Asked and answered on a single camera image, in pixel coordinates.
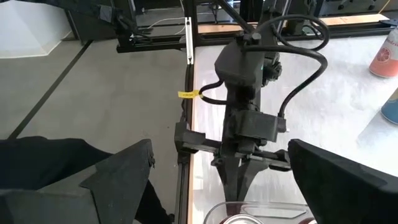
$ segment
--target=white table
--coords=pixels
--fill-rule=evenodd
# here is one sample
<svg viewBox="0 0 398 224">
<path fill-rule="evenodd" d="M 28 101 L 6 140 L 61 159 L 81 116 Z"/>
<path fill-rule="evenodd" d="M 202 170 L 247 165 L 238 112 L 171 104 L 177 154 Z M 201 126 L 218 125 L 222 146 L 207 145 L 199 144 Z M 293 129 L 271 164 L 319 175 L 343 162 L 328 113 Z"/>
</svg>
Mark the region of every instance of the white table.
<svg viewBox="0 0 398 224">
<path fill-rule="evenodd" d="M 277 143 L 264 150 L 287 149 L 290 139 L 299 138 L 369 167 L 398 176 L 398 127 L 381 117 L 379 110 L 398 87 L 398 78 L 371 75 L 368 66 L 386 36 L 333 39 L 320 51 L 329 62 L 326 72 L 300 92 L 285 111 L 289 133 L 279 134 Z M 308 47 L 317 42 L 296 42 Z M 200 47 L 195 54 L 195 89 L 218 81 L 214 62 L 223 46 Z M 277 114 L 282 100 L 319 66 L 313 59 L 281 54 L 282 76 L 261 91 L 261 111 Z M 223 100 L 224 86 L 206 91 Z M 193 105 L 193 129 L 208 139 L 221 140 L 224 106 L 197 98 Z M 224 202 L 224 193 L 213 155 L 198 152 L 193 158 L 190 199 L 192 223 L 202 224 L 209 209 Z M 258 173 L 246 201 L 305 204 L 291 172 L 265 170 Z"/>
</svg>

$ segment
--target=black fabric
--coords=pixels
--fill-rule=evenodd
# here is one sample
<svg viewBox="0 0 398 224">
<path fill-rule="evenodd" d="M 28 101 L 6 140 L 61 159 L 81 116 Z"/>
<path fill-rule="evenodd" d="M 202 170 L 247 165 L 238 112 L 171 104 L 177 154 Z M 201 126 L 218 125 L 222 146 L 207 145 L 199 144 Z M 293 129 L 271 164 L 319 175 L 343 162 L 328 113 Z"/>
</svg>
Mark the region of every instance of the black fabric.
<svg viewBox="0 0 398 224">
<path fill-rule="evenodd" d="M 289 142 L 289 157 L 317 223 L 398 223 L 397 177 L 299 139 Z"/>
<path fill-rule="evenodd" d="M 38 190 L 110 156 L 82 139 L 27 137 L 0 141 L 0 189 Z M 136 214 L 142 224 L 169 224 L 148 181 Z"/>
</svg>

